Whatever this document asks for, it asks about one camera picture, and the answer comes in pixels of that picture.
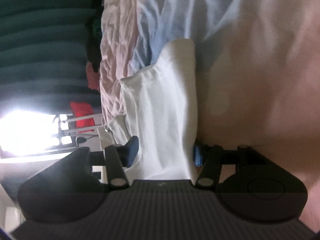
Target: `bed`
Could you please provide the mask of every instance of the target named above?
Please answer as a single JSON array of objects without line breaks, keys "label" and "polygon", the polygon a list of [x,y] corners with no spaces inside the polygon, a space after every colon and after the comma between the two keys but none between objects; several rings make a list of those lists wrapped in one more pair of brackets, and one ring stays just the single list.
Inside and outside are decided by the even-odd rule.
[{"label": "bed", "polygon": [[118,117],[129,114],[122,78],[147,71],[168,42],[191,39],[198,117],[194,136],[227,149],[250,145],[300,178],[309,192],[301,220],[318,231],[319,3],[105,0],[100,65],[104,124],[128,126]]}]

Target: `window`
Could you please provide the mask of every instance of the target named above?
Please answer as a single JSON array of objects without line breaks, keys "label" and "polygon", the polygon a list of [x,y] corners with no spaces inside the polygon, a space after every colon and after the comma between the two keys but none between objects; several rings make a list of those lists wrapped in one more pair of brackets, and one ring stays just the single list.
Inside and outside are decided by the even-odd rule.
[{"label": "window", "polygon": [[55,153],[76,146],[74,137],[63,131],[69,124],[63,122],[71,114],[41,114],[14,111],[0,119],[0,146],[2,151],[15,156]]}]

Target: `dark green fabric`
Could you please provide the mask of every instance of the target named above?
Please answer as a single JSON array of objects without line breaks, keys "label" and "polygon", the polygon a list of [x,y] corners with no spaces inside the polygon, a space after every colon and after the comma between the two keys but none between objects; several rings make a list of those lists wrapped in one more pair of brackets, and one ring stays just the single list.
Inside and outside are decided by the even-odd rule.
[{"label": "dark green fabric", "polygon": [[87,88],[86,19],[92,0],[0,0],[0,116],[55,114],[71,101],[100,107]]}]

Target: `wrinkled pink cloth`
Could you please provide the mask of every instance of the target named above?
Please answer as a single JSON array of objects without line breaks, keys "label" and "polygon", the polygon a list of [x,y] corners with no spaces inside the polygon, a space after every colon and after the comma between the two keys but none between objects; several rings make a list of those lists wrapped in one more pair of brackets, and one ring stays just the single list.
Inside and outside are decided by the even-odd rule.
[{"label": "wrinkled pink cloth", "polygon": [[320,0],[241,0],[223,50],[197,74],[198,138],[246,144],[308,188],[301,220],[320,230]]},{"label": "wrinkled pink cloth", "polygon": [[88,88],[98,90],[100,92],[100,74],[93,71],[92,63],[87,62],[85,73],[88,80]]},{"label": "wrinkled pink cloth", "polygon": [[133,75],[130,59],[137,42],[136,0],[105,0],[101,18],[100,93],[102,122],[124,114],[119,80]]}]

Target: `white garment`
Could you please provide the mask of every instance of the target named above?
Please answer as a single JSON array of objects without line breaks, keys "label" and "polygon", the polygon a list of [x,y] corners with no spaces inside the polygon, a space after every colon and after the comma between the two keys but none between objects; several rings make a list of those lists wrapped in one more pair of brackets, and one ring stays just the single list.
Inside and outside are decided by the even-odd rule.
[{"label": "white garment", "polygon": [[195,51],[191,40],[164,46],[156,64],[121,80],[128,131],[139,137],[134,179],[196,179],[192,158],[197,129]]}]

